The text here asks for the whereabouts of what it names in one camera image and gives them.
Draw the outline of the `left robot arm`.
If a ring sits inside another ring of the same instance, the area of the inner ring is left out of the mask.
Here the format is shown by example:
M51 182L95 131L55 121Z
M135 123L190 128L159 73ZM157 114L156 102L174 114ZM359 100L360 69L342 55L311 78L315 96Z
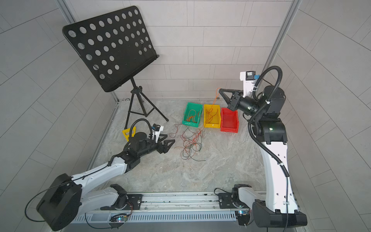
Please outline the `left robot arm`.
M129 172L140 163L144 155L154 151L159 154L167 153L175 143L174 139L168 139L162 133L162 126L151 125L146 119L138 119L136 123L141 121L148 125L149 134L133 132L135 126L132 125L122 152L113 155L107 163L83 173L59 175L51 187L45 190L36 210L52 231L67 227L77 216L92 210L105 207L109 210L127 208L132 212L140 205L132 201L118 184L112 184L100 191L94 191L94 188Z

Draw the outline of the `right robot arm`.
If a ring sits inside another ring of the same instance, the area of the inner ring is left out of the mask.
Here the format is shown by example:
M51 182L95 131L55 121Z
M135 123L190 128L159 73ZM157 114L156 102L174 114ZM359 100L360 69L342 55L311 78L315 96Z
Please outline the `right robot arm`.
M247 130L260 147L263 157L266 194L262 196L250 185L236 184L230 193L219 195L221 203L236 208L238 223L248 226L255 223L259 228L288 228L306 226L307 216L299 211L292 192L288 171L288 137L279 118L286 101L280 88L283 71L271 66L260 75L255 71L242 72L243 90L220 89L232 111L240 110L247 120Z

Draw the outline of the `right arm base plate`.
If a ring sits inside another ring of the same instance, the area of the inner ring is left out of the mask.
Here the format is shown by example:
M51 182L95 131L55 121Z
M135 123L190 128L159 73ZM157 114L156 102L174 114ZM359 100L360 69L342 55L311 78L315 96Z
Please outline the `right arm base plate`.
M240 200L238 198L234 199L232 193L217 193L218 203L220 209L233 209L233 210L240 210L240 209L249 209L252 207L253 202L255 201L254 196L243 196L243 199Z

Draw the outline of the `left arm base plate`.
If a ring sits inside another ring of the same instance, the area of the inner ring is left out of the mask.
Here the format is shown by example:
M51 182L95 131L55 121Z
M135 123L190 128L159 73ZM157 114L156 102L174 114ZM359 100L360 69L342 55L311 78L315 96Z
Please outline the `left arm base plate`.
M142 203L142 194L121 194L114 204L116 210L139 210Z

